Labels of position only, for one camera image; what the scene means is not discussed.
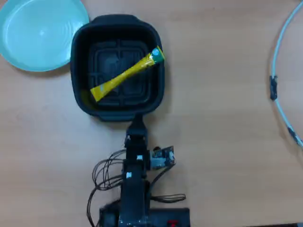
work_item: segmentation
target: teal plate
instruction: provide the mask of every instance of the teal plate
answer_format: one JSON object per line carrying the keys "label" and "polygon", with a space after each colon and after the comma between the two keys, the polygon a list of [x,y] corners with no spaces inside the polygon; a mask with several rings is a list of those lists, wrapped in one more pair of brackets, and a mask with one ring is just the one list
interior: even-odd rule
{"label": "teal plate", "polygon": [[22,70],[54,70],[69,63],[72,38],[88,22],[80,0],[8,0],[0,10],[0,54]]}

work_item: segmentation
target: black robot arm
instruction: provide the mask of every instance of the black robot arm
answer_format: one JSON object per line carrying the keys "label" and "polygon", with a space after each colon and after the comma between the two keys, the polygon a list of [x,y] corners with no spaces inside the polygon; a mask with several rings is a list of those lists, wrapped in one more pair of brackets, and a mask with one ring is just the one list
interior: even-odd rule
{"label": "black robot arm", "polygon": [[[189,227],[189,209],[150,209],[151,189],[175,165],[173,147],[147,149],[147,129],[142,116],[135,117],[126,132],[126,159],[123,160],[121,199],[100,209],[101,227]],[[146,171],[165,168],[155,180],[146,180]],[[154,200],[166,201],[165,197]]]}

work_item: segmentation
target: table surface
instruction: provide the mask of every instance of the table surface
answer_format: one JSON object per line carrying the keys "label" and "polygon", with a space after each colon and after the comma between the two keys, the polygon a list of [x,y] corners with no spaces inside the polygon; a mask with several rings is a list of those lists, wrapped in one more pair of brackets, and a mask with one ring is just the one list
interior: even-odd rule
{"label": "table surface", "polygon": [[[134,14],[161,36],[165,97],[144,120],[150,148],[174,145],[177,165],[155,194],[186,193],[172,207],[190,207],[194,227],[303,221],[302,152],[268,98],[275,38],[298,2],[83,0],[91,18]],[[303,12],[285,35],[277,73],[281,104],[303,136],[302,22]],[[0,226],[89,226],[92,168],[123,147],[128,124],[85,114],[69,66],[31,73],[0,57],[0,76]],[[96,195],[94,220],[118,193]]]}

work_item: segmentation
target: black clip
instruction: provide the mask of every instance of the black clip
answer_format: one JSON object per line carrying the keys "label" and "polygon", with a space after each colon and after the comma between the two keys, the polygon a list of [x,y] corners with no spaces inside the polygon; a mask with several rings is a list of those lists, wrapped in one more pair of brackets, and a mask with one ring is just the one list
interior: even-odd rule
{"label": "black clip", "polygon": [[291,137],[299,145],[296,133],[291,128],[289,128],[289,127],[287,129],[288,129],[288,132],[291,135]]}
{"label": "black clip", "polygon": [[269,83],[270,83],[270,99],[272,101],[275,101],[278,98],[278,93],[277,93],[277,76],[270,76],[269,77]]}

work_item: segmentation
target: yellow packet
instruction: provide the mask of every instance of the yellow packet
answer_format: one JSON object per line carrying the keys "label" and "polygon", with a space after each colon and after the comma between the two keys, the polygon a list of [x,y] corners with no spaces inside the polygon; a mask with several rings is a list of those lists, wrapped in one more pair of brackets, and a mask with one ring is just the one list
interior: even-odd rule
{"label": "yellow packet", "polygon": [[164,54],[159,46],[157,46],[153,51],[142,58],[137,64],[130,67],[125,72],[121,73],[119,76],[113,78],[112,80],[103,83],[97,87],[92,88],[90,91],[93,94],[96,102],[104,98],[111,90],[119,86],[127,78],[130,78],[134,74],[147,69],[159,62],[165,60]]}

